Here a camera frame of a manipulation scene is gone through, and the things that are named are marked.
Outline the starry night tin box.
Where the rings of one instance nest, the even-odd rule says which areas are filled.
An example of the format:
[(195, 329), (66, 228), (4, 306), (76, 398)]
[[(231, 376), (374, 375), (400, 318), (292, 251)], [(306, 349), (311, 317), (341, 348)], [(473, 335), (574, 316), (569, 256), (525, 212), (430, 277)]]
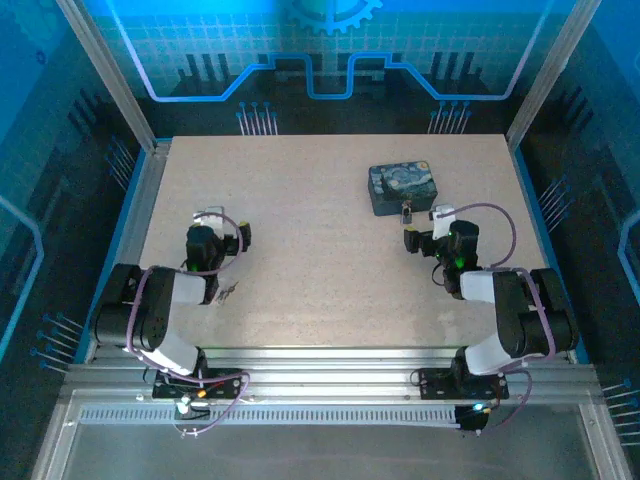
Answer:
[(368, 170), (368, 191), (375, 216), (401, 215), (430, 210), (438, 195), (430, 165), (426, 161), (372, 166)]

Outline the black controller box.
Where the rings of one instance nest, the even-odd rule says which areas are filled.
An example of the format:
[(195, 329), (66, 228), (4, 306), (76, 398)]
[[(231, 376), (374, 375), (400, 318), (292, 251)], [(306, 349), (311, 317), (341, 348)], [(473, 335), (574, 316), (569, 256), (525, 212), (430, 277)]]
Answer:
[(467, 432), (482, 431), (489, 420), (489, 413), (482, 408), (476, 409), (471, 405), (456, 406), (454, 408), (455, 422), (459, 429)]

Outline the aluminium table side rail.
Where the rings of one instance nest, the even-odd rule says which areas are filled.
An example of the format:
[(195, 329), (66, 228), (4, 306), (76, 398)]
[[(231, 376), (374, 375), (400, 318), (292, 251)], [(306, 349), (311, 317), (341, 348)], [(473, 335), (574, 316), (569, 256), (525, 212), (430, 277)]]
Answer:
[(170, 146), (171, 140), (161, 141), (156, 153), (145, 154), (142, 152), (136, 160), (95, 294), (89, 307), (86, 325), (74, 357), (74, 364), (85, 363), (94, 349), (91, 320), (113, 267), (120, 262), (136, 264), (141, 258)]

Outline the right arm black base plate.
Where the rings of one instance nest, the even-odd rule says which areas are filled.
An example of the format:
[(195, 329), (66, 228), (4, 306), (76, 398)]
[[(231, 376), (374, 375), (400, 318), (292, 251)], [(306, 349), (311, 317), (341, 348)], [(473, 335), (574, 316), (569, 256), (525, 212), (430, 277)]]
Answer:
[(409, 376), (422, 400), (494, 400), (508, 399), (506, 381), (497, 376), (476, 376), (454, 373), (445, 368), (419, 368)]

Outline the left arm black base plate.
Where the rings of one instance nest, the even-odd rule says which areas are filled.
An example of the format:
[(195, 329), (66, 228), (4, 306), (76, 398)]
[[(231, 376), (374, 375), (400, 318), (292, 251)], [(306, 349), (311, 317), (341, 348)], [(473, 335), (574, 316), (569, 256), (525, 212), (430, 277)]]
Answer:
[[(202, 382), (203, 378), (230, 376), (230, 379), (212, 383)], [(195, 400), (234, 399), (244, 385), (240, 369), (199, 369), (195, 373), (197, 382), (175, 378), (167, 373), (158, 372), (153, 382), (154, 399)]]

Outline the aluminium frame rail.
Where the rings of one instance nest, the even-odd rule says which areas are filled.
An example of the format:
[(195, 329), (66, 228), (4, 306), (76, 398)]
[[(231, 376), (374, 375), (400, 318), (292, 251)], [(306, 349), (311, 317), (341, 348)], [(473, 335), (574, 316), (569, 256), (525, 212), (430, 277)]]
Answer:
[[(449, 367), (453, 348), (263, 347), (210, 348), (214, 368), (238, 368), (250, 375), (247, 401), (264, 404), (415, 404), (411, 373), (421, 367)], [(573, 354), (533, 361), (528, 374), (507, 378), (509, 402), (528, 396), (534, 405), (575, 405), (603, 400), (596, 371)], [(153, 371), (119, 349), (102, 348), (88, 364), (72, 365), (61, 396), (132, 401), (151, 395)]]

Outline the aluminium frame post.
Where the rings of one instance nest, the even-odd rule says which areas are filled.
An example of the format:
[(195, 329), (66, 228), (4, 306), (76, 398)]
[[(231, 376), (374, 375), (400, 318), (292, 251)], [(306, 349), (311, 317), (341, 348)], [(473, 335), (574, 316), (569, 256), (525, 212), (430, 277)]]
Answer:
[(514, 154), (520, 146), (552, 87), (565, 70), (601, 2), (602, 0), (575, 0), (571, 12), (507, 131), (506, 140), (511, 154)]
[(81, 0), (55, 0), (116, 103), (140, 147), (153, 155), (157, 141), (118, 63)]

